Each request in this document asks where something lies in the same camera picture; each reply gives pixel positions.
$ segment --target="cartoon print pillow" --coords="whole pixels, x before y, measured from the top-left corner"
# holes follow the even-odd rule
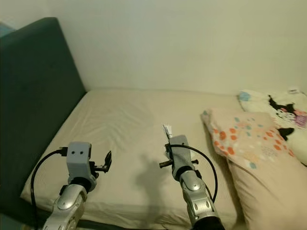
[[[239,94],[247,112],[270,114],[280,135],[287,140],[294,155],[307,165],[307,96],[303,93],[260,93],[243,90]]]
[[[227,158],[248,229],[305,230],[307,168],[270,116],[216,108],[201,117]]]

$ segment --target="dark green headboard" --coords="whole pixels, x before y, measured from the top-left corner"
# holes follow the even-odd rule
[[[56,18],[4,36],[0,54],[0,212],[32,225],[20,193],[85,89]]]

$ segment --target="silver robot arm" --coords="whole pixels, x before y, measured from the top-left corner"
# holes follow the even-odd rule
[[[67,150],[68,184],[62,187],[60,196],[55,200],[53,211],[42,230],[74,230],[84,213],[87,194],[95,189],[96,171],[108,172],[112,156],[107,154],[105,164],[95,166],[89,161],[91,144],[87,142],[71,142]]]
[[[189,149],[170,147],[171,145],[188,146],[186,136],[168,135],[168,138],[169,144],[165,147],[170,160],[160,163],[160,168],[172,165],[172,175],[176,181],[180,182],[192,229],[224,230],[213,201],[206,193],[206,184],[193,165],[198,161],[191,161]]]

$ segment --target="white wall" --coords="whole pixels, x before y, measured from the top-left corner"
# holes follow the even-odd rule
[[[59,18],[88,90],[307,91],[306,0],[1,1]]]
[[[45,0],[0,0],[0,21],[15,29],[48,16]]]

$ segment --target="mattress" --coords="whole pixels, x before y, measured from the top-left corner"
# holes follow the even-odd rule
[[[198,92],[93,90],[75,107],[58,131],[45,156],[71,141],[92,144],[91,160],[104,164],[112,150],[108,173],[100,173],[95,190],[88,194],[82,219],[132,229],[188,229],[186,203],[171,167],[166,161],[167,140],[162,124],[170,124],[173,135],[184,134],[193,146],[213,161],[218,176],[216,209],[227,230],[243,226],[244,218],[232,178],[224,158],[214,153],[200,114],[209,107],[241,109],[235,96]],[[205,159],[196,166],[211,193],[214,177]],[[64,157],[52,156],[42,164],[35,178],[39,208],[52,210],[68,170]],[[21,197],[30,198],[30,177]]]

